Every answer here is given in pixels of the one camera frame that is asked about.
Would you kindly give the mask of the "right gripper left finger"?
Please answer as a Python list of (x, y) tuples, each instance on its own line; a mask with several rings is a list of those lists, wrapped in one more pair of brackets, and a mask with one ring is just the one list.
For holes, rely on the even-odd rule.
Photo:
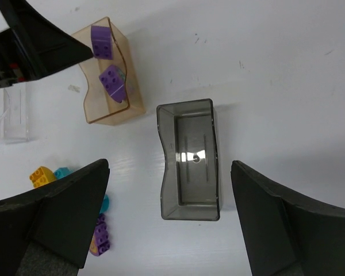
[(0, 200), (0, 275), (77, 275), (109, 180), (99, 159), (40, 188)]

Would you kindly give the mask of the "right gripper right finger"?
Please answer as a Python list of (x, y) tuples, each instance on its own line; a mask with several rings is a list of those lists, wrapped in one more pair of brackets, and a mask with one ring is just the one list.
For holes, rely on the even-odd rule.
[(231, 180), (252, 275), (345, 275), (345, 208), (276, 183), (239, 160)]

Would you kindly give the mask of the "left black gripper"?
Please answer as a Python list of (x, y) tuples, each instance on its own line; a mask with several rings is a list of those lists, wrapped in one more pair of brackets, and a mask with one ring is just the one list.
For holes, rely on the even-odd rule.
[(0, 1), (0, 89), (36, 81), (93, 57), (90, 47), (45, 19), (27, 1)]

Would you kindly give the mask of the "purple printed lego piece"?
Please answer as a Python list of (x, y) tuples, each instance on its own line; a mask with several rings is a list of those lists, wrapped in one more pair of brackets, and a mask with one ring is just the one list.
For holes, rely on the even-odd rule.
[(110, 235), (108, 232), (106, 217), (103, 213), (101, 213), (97, 218), (89, 252), (94, 256), (100, 256), (105, 253), (111, 247), (109, 238)]

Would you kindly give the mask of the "purple curved lego brick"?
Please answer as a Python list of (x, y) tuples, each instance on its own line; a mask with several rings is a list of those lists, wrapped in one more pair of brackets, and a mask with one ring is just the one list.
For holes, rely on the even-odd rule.
[(112, 31), (107, 26), (91, 26), (91, 44), (96, 59), (112, 60)]

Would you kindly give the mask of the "yellow arched lego brick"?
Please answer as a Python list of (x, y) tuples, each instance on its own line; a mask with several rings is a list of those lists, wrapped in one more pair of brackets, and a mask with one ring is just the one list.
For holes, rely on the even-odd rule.
[(37, 170), (31, 173), (29, 179), (35, 189), (56, 181), (54, 173), (44, 166), (40, 166)]

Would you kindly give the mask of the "teal lego brick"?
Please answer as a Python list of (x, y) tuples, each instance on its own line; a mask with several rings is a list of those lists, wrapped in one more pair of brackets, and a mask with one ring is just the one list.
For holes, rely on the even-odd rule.
[(68, 167), (59, 167), (53, 174), (57, 180), (62, 179), (70, 174), (72, 174), (72, 169)]

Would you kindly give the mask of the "teal frog oval lego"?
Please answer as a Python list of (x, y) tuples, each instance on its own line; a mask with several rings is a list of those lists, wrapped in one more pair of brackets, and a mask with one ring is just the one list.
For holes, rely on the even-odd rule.
[(100, 214), (105, 213), (109, 209), (109, 205), (110, 205), (109, 196), (107, 194), (105, 194), (99, 213)]

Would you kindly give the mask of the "orange transparent container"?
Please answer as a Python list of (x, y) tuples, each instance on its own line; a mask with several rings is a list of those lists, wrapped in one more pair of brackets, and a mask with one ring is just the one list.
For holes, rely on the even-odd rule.
[(104, 17), (72, 37), (93, 57), (79, 65), (87, 80), (83, 101), (89, 124), (118, 125), (145, 113), (128, 39)]

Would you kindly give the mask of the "clear plastic container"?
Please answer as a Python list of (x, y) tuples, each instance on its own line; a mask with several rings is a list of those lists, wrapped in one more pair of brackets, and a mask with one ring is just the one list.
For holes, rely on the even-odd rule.
[(26, 84), (7, 87), (1, 92), (0, 143), (26, 143), (29, 140)]

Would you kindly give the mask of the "smoky grey container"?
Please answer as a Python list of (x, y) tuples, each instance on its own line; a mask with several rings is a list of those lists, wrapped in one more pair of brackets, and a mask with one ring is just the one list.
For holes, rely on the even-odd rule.
[(159, 105), (164, 153), (160, 212), (164, 220), (218, 221), (220, 169), (216, 112), (209, 98)]

